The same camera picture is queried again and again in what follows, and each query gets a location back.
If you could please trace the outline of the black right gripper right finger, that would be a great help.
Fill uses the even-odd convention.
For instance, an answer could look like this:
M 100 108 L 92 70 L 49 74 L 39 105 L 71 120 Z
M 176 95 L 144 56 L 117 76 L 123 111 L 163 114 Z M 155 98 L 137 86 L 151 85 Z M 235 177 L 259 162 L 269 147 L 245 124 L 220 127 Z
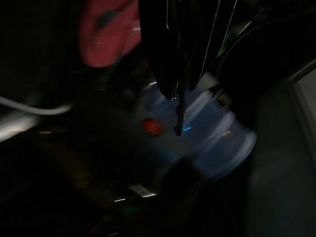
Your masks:
M 189 90 L 197 86 L 209 44 L 217 0 L 183 0 L 184 43 L 188 54 Z

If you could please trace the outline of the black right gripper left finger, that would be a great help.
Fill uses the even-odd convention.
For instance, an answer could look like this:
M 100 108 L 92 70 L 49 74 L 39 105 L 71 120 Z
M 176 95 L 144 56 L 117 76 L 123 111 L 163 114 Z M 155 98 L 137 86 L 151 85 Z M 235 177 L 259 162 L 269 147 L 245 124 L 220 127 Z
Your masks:
M 175 0 L 138 0 L 145 57 L 165 98 L 176 87 L 178 26 Z

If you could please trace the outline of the pink plate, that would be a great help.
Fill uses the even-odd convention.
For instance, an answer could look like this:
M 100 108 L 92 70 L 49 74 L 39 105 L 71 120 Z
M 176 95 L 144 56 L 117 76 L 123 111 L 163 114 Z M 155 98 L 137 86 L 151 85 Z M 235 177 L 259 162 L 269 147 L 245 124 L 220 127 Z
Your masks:
M 86 65 L 111 66 L 140 42 L 138 0 L 87 0 L 79 28 L 79 52 Z

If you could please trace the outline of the stainless steel sink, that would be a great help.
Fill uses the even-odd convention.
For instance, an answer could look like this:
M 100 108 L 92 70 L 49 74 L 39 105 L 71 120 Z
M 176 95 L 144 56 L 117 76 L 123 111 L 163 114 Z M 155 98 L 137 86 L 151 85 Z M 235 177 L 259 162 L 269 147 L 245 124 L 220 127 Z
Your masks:
M 0 142 L 8 140 L 36 126 L 39 118 L 36 116 L 15 116 L 0 119 Z

